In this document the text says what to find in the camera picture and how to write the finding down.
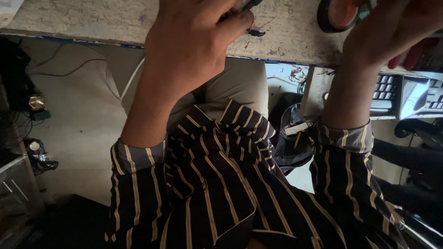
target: keyboard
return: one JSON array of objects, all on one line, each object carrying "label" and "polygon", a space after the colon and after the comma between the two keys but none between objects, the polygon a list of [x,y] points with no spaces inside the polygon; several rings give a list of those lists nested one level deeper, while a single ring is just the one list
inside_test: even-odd
[{"label": "keyboard", "polygon": [[431,80],[426,108],[420,113],[443,113],[443,81]]},{"label": "keyboard", "polygon": [[403,76],[379,74],[371,103],[371,114],[395,112],[396,100],[400,96]]}]

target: tiled floor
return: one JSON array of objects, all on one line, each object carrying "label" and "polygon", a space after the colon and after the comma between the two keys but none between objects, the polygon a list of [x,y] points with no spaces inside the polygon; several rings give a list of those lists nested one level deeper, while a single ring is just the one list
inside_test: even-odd
[{"label": "tiled floor", "polygon": [[[40,39],[25,39],[22,43],[22,48],[33,58],[31,67],[50,58],[58,46],[59,43]],[[93,58],[103,56],[86,46],[67,44],[53,60],[29,73],[65,74]],[[93,61],[66,77],[31,76],[45,97],[51,118],[35,126],[30,136],[41,139],[46,151],[60,162],[55,171],[45,172],[37,181],[55,198],[75,193],[105,205],[110,203],[109,149],[119,137],[126,115],[106,85],[106,67],[104,61]],[[270,109],[282,93],[296,91],[296,87],[278,80],[269,81],[269,84]],[[393,135],[394,127],[392,121],[373,122],[375,137],[407,145],[408,138],[400,140]],[[312,192],[308,167],[296,169],[289,178],[296,187]],[[375,175],[397,183],[400,170],[374,157]]]}]

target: worn wooden tabletop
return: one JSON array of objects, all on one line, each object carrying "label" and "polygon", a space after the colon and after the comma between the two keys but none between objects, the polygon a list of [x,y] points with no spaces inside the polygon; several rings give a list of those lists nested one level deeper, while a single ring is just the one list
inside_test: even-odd
[{"label": "worn wooden tabletop", "polygon": [[[264,0],[254,7],[263,37],[242,35],[228,55],[337,65],[348,32],[325,34],[317,25],[320,0]],[[79,39],[142,46],[158,0],[25,0],[1,34]]]}]

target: black and gold striped shirt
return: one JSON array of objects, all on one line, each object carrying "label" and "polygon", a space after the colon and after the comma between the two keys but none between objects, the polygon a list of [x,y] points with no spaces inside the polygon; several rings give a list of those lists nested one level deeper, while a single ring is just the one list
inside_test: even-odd
[{"label": "black and gold striped shirt", "polygon": [[220,121],[197,107],[152,148],[117,141],[105,240],[118,248],[407,248],[371,178],[370,123],[312,129],[315,195],[287,183],[272,159],[275,134],[231,101]]}]

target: right hand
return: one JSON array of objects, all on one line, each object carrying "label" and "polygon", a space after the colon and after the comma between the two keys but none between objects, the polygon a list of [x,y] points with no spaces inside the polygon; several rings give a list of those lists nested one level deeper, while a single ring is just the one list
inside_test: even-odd
[{"label": "right hand", "polygon": [[242,0],[160,0],[157,19],[145,41],[150,91],[174,101],[221,73],[230,43],[251,27],[254,15],[240,12]]},{"label": "right hand", "polygon": [[345,63],[378,68],[443,28],[443,0],[379,0],[343,45]]}]

